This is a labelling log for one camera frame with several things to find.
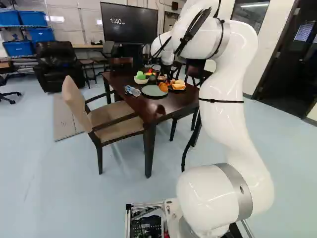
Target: fruit bowl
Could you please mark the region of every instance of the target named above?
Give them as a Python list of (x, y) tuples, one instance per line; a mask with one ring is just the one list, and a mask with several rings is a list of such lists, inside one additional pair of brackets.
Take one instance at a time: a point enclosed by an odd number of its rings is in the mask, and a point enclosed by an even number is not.
[(148, 83), (149, 79), (137, 79), (136, 76), (133, 77), (134, 78), (134, 82), (136, 82), (137, 84), (146, 84)]

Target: ceiling light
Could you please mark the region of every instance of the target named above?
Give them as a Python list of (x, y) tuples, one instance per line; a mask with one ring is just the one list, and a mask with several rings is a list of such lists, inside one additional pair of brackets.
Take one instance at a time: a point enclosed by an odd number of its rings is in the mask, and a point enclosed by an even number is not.
[(245, 4), (240, 6), (241, 7), (265, 7), (265, 6), (268, 6), (268, 3)]
[(50, 21), (50, 18), (51, 18), (51, 21), (52, 22), (64, 22), (65, 21), (65, 18), (63, 16), (45, 16), (45, 19), (46, 21)]

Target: black leather armchair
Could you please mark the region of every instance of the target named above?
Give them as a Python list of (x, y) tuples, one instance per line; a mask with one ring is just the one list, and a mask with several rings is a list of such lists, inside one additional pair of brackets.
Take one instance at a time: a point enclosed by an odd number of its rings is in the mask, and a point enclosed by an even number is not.
[(78, 88), (85, 86), (82, 65), (69, 41), (37, 42), (35, 49), (39, 65), (33, 69), (44, 92), (61, 92), (67, 75)]

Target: green plate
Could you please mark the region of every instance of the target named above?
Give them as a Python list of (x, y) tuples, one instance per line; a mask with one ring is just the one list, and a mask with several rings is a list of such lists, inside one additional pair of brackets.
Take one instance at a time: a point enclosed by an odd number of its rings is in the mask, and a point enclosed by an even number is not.
[(141, 89), (143, 95), (153, 98), (165, 97), (168, 93), (165, 93), (159, 89), (157, 85), (147, 85)]

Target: television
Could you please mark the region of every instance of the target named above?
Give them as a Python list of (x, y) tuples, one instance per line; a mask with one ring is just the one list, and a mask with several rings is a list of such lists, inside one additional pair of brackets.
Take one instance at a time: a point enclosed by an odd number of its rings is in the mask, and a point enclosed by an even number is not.
[(158, 10), (101, 2), (106, 41), (150, 44), (157, 36)]

